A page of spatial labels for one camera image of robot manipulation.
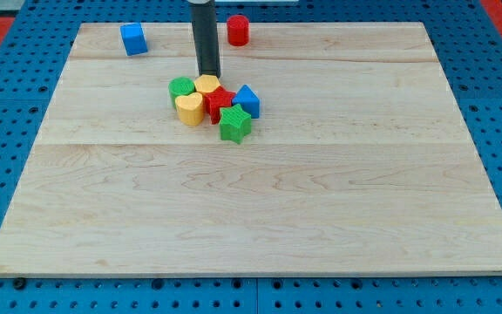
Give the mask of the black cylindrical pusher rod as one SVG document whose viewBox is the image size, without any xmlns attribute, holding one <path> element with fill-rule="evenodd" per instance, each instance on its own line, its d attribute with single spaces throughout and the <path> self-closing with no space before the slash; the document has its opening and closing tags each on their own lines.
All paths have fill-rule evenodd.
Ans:
<svg viewBox="0 0 502 314">
<path fill-rule="evenodd" d="M 221 76 L 220 48 L 214 0 L 189 0 L 199 74 Z"/>
</svg>

